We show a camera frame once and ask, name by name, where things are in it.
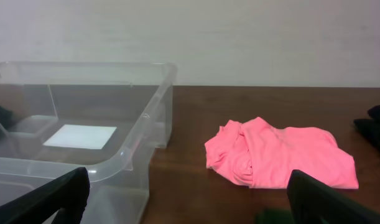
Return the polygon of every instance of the white paper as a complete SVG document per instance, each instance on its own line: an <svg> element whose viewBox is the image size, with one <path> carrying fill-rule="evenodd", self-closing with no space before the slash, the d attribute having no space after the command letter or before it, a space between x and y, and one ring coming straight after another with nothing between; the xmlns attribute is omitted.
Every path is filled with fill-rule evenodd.
<svg viewBox="0 0 380 224"><path fill-rule="evenodd" d="M44 146L102 149L115 129L116 127L65 124L44 143Z"/></svg>

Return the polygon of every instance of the pink cloth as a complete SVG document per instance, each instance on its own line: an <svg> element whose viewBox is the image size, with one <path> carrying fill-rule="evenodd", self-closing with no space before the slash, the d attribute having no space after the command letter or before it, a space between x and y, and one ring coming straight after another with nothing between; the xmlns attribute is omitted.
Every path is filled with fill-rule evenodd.
<svg viewBox="0 0 380 224"><path fill-rule="evenodd" d="M318 128L276 129L262 118L228 121L205 143L206 167L237 185L285 189L294 169L335 188L358 189L353 157Z"/></svg>

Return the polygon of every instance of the dark wood surface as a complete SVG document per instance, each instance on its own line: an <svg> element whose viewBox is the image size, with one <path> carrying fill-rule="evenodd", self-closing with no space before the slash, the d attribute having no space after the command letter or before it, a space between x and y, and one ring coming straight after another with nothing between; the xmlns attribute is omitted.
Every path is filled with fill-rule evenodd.
<svg viewBox="0 0 380 224"><path fill-rule="evenodd" d="M356 163L359 190L340 190L380 213L380 154L354 129L380 104L380 89L175 86L172 137L150 164L142 223L253 223L263 208L288 208L285 190L237 186L205 168L204 143L229 119L258 116L277 128L331 132Z"/></svg>

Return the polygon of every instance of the plain wall background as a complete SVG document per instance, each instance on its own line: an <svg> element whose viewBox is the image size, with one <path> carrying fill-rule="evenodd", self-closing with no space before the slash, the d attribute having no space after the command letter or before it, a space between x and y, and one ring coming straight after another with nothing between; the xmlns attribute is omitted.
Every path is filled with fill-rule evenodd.
<svg viewBox="0 0 380 224"><path fill-rule="evenodd" d="M173 62L179 85L380 87L380 0L0 0L5 60Z"/></svg>

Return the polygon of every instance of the clear plastic bin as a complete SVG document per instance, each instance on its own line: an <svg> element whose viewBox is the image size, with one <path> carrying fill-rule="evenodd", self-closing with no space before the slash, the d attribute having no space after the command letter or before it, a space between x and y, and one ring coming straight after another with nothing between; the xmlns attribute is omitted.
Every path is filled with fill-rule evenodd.
<svg viewBox="0 0 380 224"><path fill-rule="evenodd" d="M84 166L82 223L138 223L150 159L170 137L176 73L168 63L0 63L0 205ZM45 145L68 124L116 129L101 149Z"/></svg>

